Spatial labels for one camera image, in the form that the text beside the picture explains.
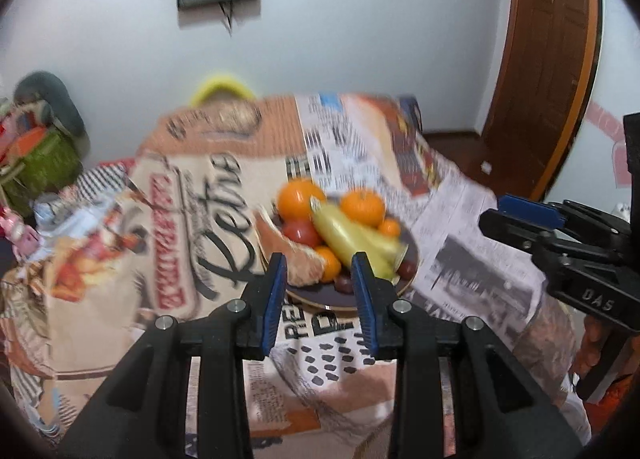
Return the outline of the person's hand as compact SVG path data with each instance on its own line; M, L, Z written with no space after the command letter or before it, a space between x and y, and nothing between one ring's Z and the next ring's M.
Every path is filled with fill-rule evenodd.
M610 332L610 328L605 326L601 320L589 315L584 318L584 329L582 343L580 343L574 363L570 368L572 372L577 373L579 378L584 378L591 368L598 364L602 342ZM632 353L620 371L622 375L634 375L637 372L639 368L639 347L639 337L636 335L631 339Z

